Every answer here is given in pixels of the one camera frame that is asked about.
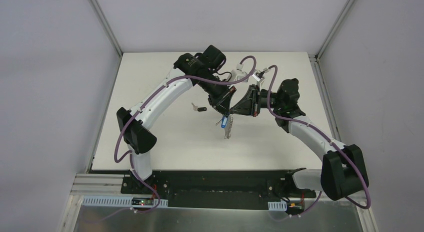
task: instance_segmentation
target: purple cable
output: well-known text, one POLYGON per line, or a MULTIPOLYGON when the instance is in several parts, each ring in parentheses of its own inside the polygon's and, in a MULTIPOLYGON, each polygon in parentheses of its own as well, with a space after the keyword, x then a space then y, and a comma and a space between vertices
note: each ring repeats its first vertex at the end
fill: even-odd
MULTIPOLYGON (((282 120, 286 120, 286 121, 292 121, 292 122, 297 122, 297 123, 301 123, 301 124, 304 124, 304 125, 306 125, 306 126, 309 126, 309 127, 311 127, 313 130, 315 130, 317 133, 319 133, 324 139, 326 139, 329 143, 330 143, 330 145, 331 146, 333 146, 333 148, 335 148, 339 153, 340 153, 340 155, 344 158, 344 159, 346 159, 346 161, 352 166, 352 168, 353 168, 353 170, 355 171, 355 173, 356 173, 356 175, 358 176, 358 178, 359 178, 359 180, 360 180, 360 182, 361 182, 361 184, 362 184, 362 187, 363 187, 363 190, 364 190, 364 192, 365 192, 365 197, 366 197, 366 205, 365 206, 363 206, 363 205, 361 205, 361 204, 359 204, 359 203, 357 203, 357 202, 355 202, 353 199, 351 199, 351 198, 349 198, 349 197, 346 197, 346 199, 347 200, 349 200, 350 202, 352 202, 354 205, 356 205, 356 206, 358 206, 358 207, 360 207, 360 208, 363 208, 363 209, 369 209, 370 207, 371 207, 371 197, 370 197, 370 192, 368 191, 368 188, 367 188, 367 184, 365 183, 365 180, 364 180, 364 178, 362 177, 362 175, 361 175, 361 173, 360 173, 360 171, 359 171, 359 169, 356 167, 356 165, 352 162, 352 160, 334 143, 334 142, 332 142, 332 140, 325 134, 325 133, 323 133, 319 128, 317 128, 316 126, 314 126, 314 125, 312 125, 312 124, 308 124, 307 122, 304 122, 304 121, 301 121, 301 120, 298 120, 298 119, 293 119, 293 118, 285 118, 285 117, 281 117, 281 116, 279 116, 279 115, 277 115, 277 114, 275 114, 272 110, 271 110, 271 102, 270 102, 270 99, 271 99, 271 89, 273 88, 273 84, 274 84, 274 81, 275 81, 275 79, 276 79, 276 77, 277 77, 277 71, 278 71, 278 67, 276 66, 276 65, 272 65, 272 66, 270 66, 270 67, 268 67, 269 69, 271 69, 271 68, 274 68, 275 69, 275 71, 274 71, 274 75, 273 75, 273 77, 272 77, 272 80, 271 80, 271 84, 269 85, 269 89, 268 89, 268 95, 267 95, 267 97, 266 97, 266 105, 267 105, 267 107, 268 107, 268 110, 269 110, 269 112, 274 116, 274 117, 276 117, 276 118, 278 118, 278 119, 282 119, 282 120)), ((314 205, 315 205, 316 203, 313 203, 309 208, 308 208, 308 210, 309 209, 311 209, 314 205)))
MULTIPOLYGON (((305 211, 303 211, 302 213, 300 213, 300 214, 298 214, 298 218, 301 216, 301 215, 304 215, 305 213, 307 213, 308 211, 310 211, 311 210, 311 208, 313 208, 315 205, 316 205, 316 203, 318 203, 318 200, 321 198, 321 195, 322 195, 322 191, 320 191, 319 192, 319 194, 318 194, 318 196, 316 197, 316 199, 315 199, 315 201, 307 208, 307 209, 305 209, 305 211)), ((290 216, 286 216, 286 217, 284 217, 283 219, 275 219, 275 218, 273 218, 270 214, 268 214, 270 217, 271 217, 271 219, 273 219, 275 222, 281 222, 281 221, 284 221, 284 220, 286 220, 287 218, 290 218, 290 216)))
MULTIPOLYGON (((218 81, 213 81, 213 80, 208 80, 208 79, 205 79, 205 78, 200 78, 200 77, 196 77, 196 76, 191 76, 191 75, 184 75, 184 76, 179 76, 179 77, 176 77, 176 78, 172 78, 172 79, 170 79, 166 84, 167 85, 169 85, 169 84, 171 84, 171 83, 173 83, 173 82, 175 82, 175 81, 177 81, 177 80, 180 80, 180 79, 196 79, 196 80, 199 80, 199 81, 203 81, 203 82, 207 82, 207 83, 212 83, 212 84, 218 84, 218 85, 233 85, 233 84, 237 84, 237 83, 241 83, 242 81, 244 81, 244 80, 246 80, 246 79, 249 79, 249 77, 251 76, 251 75, 253 75, 253 73, 255 72, 255 69, 256 69, 256 58, 254 57, 254 56, 246 56, 246 57, 244 57, 241 61, 240 61, 240 64, 242 64, 246 59, 249 59, 249 58, 251 58, 251 59, 253 59, 253 66, 252 66, 252 69, 251 69, 251 71, 245 76, 245 77, 243 77, 242 79, 240 79, 240 80, 237 80, 237 81, 233 81, 233 82, 218 82, 218 81)), ((126 124, 123 126, 123 128, 122 128, 122 130, 121 130, 121 132, 120 132, 120 134, 119 134, 119 137, 118 137, 118 141, 116 142, 116 146, 115 146, 115 151, 114 151, 114 155, 113 155, 113 159, 115 160, 115 163, 119 163, 119 162, 121 162, 128 154, 129 154, 129 161, 130 161, 130 163, 131 163, 131 168, 132 168, 132 171, 133 171, 133 174, 134 174, 134 176, 144 185, 144 186, 146 186, 147 188, 149 188, 156 196, 157 196, 157 199, 158 199, 158 203, 157 203, 157 205, 155 205, 155 206, 153 206, 153 207, 151 207, 150 209, 148 209, 148 210, 144 210, 144 211, 138 211, 138 213, 146 213, 146 212, 149 212, 149 211, 152 211, 153 209, 155 209, 155 208, 157 208, 158 206, 159 206, 159 204, 160 204, 160 202, 161 202, 161 198, 159 197, 159 194, 156 192, 156 190, 154 190, 152 187, 150 187, 147 183, 145 183, 141 178, 140 178, 140 176, 137 174, 137 172, 136 172, 136 170, 134 169, 134 165, 133 165, 133 157, 132 157, 132 151, 131 150, 129 150, 129 151, 127 151, 127 152, 125 152, 124 154, 123 154, 123 156, 121 157, 121 158, 118 158, 118 150, 119 150, 119 145, 120 145, 120 143, 121 143, 121 140, 122 140, 122 137, 124 136, 124 133, 125 133, 125 131, 126 131, 126 129, 128 128, 128 126, 129 126, 129 124, 137 117, 137 115, 138 114, 140 114, 140 111, 141 110, 143 110, 143 108, 160 92, 160 91, 162 91, 162 89, 164 89, 165 87, 167 87, 167 86, 161 86, 161 87, 159 87, 154 93, 152 93, 152 95, 150 95, 150 97, 149 98, 147 98, 146 99, 146 101, 145 102, 143 102, 143 104, 140 106, 140 109, 138 109, 135 113, 134 113, 134 115, 132 115, 132 117, 128 120, 128 122, 126 122, 126 124)))

